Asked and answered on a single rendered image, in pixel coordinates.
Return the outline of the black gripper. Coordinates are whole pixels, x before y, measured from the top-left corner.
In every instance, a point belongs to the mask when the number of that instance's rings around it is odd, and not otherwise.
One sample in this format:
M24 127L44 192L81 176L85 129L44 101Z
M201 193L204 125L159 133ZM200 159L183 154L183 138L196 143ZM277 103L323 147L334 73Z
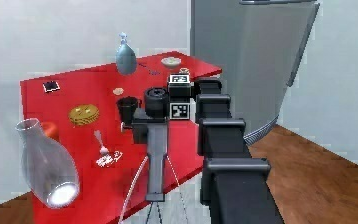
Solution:
M148 182L145 199L149 202L164 202L164 167L167 159L178 188L186 222L189 217L180 182L168 152L168 91L162 87L151 87L144 92L144 108L137 108L132 119L135 144L147 145Z

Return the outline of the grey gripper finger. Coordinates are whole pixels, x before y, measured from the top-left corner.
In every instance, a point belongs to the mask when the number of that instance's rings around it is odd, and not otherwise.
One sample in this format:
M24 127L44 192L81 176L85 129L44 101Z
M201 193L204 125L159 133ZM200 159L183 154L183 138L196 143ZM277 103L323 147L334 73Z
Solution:
M124 215L126 213L127 205L128 205L129 200L130 200L130 198L132 196L133 190L134 190L135 185L136 185L136 183L137 183L137 181L139 179L139 176L140 176L141 172L143 171L143 168L144 168L145 164L147 163L147 161L148 161L148 156L145 156L144 159L142 160L142 162L140 163L136 174L134 175L134 177L132 179L132 182L131 182L130 187L128 189L126 198L124 199L124 202L123 202L123 206L122 206L122 210L121 210L121 213L120 213L120 216L119 216L118 224L123 224L123 219L124 219Z

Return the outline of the blue-grey spray bottle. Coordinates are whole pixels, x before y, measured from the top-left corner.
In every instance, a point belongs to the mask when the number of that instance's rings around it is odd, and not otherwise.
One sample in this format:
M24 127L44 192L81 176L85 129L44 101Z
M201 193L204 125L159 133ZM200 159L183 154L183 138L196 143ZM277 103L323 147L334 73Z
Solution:
M118 72L122 75L130 75L136 71L137 60L134 50L128 45L127 34L119 34L120 45L116 54Z

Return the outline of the red table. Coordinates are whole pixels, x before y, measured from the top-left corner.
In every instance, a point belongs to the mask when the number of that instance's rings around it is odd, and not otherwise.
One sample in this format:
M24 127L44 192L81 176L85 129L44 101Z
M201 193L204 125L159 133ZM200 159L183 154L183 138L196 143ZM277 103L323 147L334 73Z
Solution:
M80 194L68 207L50 209L34 198L35 224L117 224L124 199L137 169L146 155L144 144L133 142L132 132L120 130L116 106L120 98L113 94L123 88L124 97L141 99L146 89L163 87L171 73L161 60L178 57L181 65L190 70L193 79L217 75L221 69L197 58L177 51L145 56L138 60L160 72L150 75L138 66L129 76L117 73L115 64L24 80L20 83L25 118L53 122L59 129L59 141L73 157L79 179ZM45 93L43 84L57 81L60 89ZM99 118L90 124L75 126L68 118L71 109L78 105L93 104L99 109ZM94 131L101 132L104 146L109 150L101 155L100 144ZM148 205L145 201L148 170L143 169L127 205L124 219Z

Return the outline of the black cup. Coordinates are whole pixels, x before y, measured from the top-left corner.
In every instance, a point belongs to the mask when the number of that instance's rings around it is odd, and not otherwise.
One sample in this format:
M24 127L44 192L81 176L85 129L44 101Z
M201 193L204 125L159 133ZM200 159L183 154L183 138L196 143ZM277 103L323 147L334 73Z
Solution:
M132 127L134 112L136 111L137 108L141 106L141 104L142 104L141 99L132 96L120 98L116 102L119 111L119 116L121 122L123 123L124 128Z

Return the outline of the brown round bread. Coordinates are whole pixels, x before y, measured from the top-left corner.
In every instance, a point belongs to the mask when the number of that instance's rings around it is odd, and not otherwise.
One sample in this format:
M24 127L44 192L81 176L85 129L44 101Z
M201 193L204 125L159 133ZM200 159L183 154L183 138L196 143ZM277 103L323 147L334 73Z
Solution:
M70 110L68 118L75 126L87 125L99 118L99 109L93 104L78 105Z

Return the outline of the clear glass vase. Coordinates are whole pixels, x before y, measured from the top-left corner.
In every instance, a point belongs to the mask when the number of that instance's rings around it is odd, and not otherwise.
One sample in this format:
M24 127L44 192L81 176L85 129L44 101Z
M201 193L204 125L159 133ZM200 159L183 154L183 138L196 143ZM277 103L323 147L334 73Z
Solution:
M68 150L45 135L40 121L20 121L15 130L22 141L22 171L32 193L48 208L71 204L80 192L78 172Z

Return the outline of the blue pen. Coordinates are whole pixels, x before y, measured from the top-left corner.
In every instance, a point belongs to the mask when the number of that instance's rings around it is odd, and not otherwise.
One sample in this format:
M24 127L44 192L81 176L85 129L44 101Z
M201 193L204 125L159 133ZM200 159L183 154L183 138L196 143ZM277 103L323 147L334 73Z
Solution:
M145 68L148 70L149 74L150 75L159 75L160 72L157 71L157 70L154 70L154 69L151 69L149 66L147 66L146 64L143 64L143 63L138 63L139 66Z

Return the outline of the white bowl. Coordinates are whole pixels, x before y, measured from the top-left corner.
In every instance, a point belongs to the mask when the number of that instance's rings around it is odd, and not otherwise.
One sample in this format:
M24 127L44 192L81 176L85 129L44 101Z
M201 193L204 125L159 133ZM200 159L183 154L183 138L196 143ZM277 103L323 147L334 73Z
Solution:
M181 64L181 59L177 57L166 57L161 60L161 63L168 69L174 69Z

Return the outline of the black square item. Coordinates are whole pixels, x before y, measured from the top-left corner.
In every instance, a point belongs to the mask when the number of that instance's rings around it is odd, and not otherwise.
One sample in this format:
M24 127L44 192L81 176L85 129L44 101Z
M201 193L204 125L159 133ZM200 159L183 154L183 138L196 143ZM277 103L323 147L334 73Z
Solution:
M43 84L43 89L45 93L51 93L54 91L58 91L60 86L57 81L48 81Z

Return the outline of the grey fridge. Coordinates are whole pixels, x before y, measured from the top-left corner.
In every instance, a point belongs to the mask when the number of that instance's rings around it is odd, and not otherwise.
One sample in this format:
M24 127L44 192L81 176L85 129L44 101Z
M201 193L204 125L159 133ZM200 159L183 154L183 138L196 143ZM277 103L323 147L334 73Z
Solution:
M190 54L222 69L231 113L252 145L275 126L294 84L318 0L190 0Z

